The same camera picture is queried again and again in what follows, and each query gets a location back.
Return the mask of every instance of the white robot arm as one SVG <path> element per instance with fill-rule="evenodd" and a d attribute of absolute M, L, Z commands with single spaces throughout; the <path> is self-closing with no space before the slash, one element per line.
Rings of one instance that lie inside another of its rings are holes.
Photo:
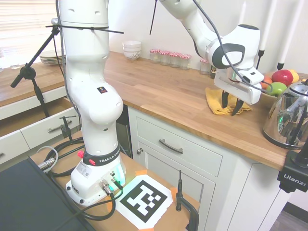
<path fill-rule="evenodd" d="M 204 23 L 196 2 L 202 0 L 160 0 L 163 6 L 182 22 L 191 35 L 196 52 L 218 69 L 215 85 L 248 103 L 257 103 L 261 94 L 263 75 L 254 68 L 260 31 L 257 27 L 238 25 L 231 33 L 221 38 L 231 64 L 241 75 L 230 68 L 216 33 Z"/>
<path fill-rule="evenodd" d="M 256 103 L 260 97 L 256 88 L 260 88 L 259 82 L 263 80 L 253 67 L 260 31 L 254 26 L 239 25 L 219 40 L 217 31 L 211 31 L 197 12 L 197 0 L 160 1 L 183 23 L 193 38 L 196 52 L 219 69 L 216 86 L 249 104 Z M 115 125 L 123 102 L 103 77 L 109 55 L 108 2 L 61 0 L 59 5 L 58 22 L 66 49 L 65 79 L 70 98 L 81 115 L 85 143 L 84 155 L 66 188 L 72 189 L 68 194 L 80 205 L 91 205 L 104 198 L 103 189 L 108 185 L 116 189 L 114 177 L 121 185 L 125 184 Z M 232 71 L 230 63 L 241 77 Z"/>

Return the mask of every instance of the window blinds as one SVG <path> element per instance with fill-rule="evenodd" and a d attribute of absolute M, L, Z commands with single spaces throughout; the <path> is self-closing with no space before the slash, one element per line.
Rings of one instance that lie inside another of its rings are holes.
<path fill-rule="evenodd" d="M 0 67 L 29 62 L 51 34 L 45 26 L 52 18 L 55 0 L 0 0 Z M 59 49 L 60 34 L 55 38 Z M 52 41 L 45 51 L 53 49 Z"/>

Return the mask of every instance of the cabinet drawer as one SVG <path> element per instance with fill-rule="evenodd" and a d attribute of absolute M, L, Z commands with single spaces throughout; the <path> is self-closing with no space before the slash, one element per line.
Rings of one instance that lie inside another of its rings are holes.
<path fill-rule="evenodd" d="M 166 155 L 191 169 L 198 167 L 214 176 L 218 176 L 222 156 L 196 143 L 184 139 L 172 132 L 160 128 L 137 117 L 137 133 L 139 137 L 163 148 Z"/>
<path fill-rule="evenodd" d="M 28 150 L 29 147 L 19 130 L 2 136 L 0 137 L 0 164 Z"/>
<path fill-rule="evenodd" d="M 134 153 L 134 159 L 175 187 L 179 181 L 179 170 L 182 171 L 184 193 L 200 202 L 198 230 L 203 231 L 216 184 L 141 142 L 138 142 L 138 148 L 143 151 L 140 155 Z"/>
<path fill-rule="evenodd" d="M 67 118 L 68 126 L 74 128 L 79 125 L 78 114 L 72 107 L 70 101 L 66 98 L 61 98 L 56 101 L 50 102 L 48 106 L 50 117 L 44 118 L 44 113 L 32 113 L 30 116 L 35 118 L 36 121 L 21 130 L 27 144 L 30 148 L 34 148 L 58 135 L 62 134 L 60 125 L 64 124 L 60 117 L 63 116 L 76 116 Z"/>

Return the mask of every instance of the white wall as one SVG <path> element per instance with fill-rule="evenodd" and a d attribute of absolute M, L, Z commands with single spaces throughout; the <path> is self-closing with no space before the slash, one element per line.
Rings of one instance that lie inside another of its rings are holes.
<path fill-rule="evenodd" d="M 260 63 L 261 72 L 276 69 L 277 61 L 286 35 L 293 8 L 298 0 L 278 0 L 278 7 L 271 27 L 266 52 Z M 230 33 L 237 25 L 244 0 L 203 0 L 202 7 L 215 23 L 221 35 Z M 154 0 L 111 0 L 109 3 L 109 26 L 111 30 L 125 34 L 110 34 L 110 50 L 122 52 L 125 40 L 142 41 L 141 56 L 149 58 L 153 48 L 178 51 L 192 55 L 192 67 L 198 68 L 193 40 L 181 23 L 158 1 L 152 35 L 149 35 L 154 9 Z M 257 26 L 263 31 L 270 0 L 246 0 L 245 24 Z M 305 1 L 293 43 L 285 62 L 286 69 L 308 73 L 308 1 Z"/>

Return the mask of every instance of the white bowl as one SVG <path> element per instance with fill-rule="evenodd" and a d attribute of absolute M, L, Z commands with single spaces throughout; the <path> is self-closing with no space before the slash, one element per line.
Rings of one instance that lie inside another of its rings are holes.
<path fill-rule="evenodd" d="M 137 52 L 124 52 L 124 55 L 126 58 L 128 58 L 129 60 L 136 60 L 140 57 L 141 51 L 137 51 Z"/>
<path fill-rule="evenodd" d="M 123 42 L 123 47 L 138 48 L 138 47 L 141 47 L 141 42 L 139 42 L 139 41 L 125 41 L 125 42 Z"/>
<path fill-rule="evenodd" d="M 141 47 L 136 47 L 136 48 L 123 47 L 123 51 L 126 51 L 126 52 L 138 52 L 138 51 L 141 51 Z"/>

